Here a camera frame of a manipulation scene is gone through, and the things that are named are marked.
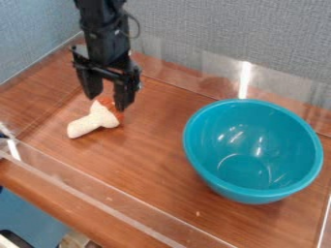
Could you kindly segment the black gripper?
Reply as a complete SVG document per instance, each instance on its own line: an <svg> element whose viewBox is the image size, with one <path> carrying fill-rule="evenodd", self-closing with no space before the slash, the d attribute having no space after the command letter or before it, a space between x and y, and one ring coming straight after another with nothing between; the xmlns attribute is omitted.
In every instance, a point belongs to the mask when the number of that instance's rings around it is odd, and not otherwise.
<svg viewBox="0 0 331 248"><path fill-rule="evenodd" d="M104 90L104 79L114 82L114 102L119 111L135 102L140 90L142 69L131 59L130 19L127 0L74 0L80 14L79 25L86 45L72 46L72 66L83 91L94 100Z"/></svg>

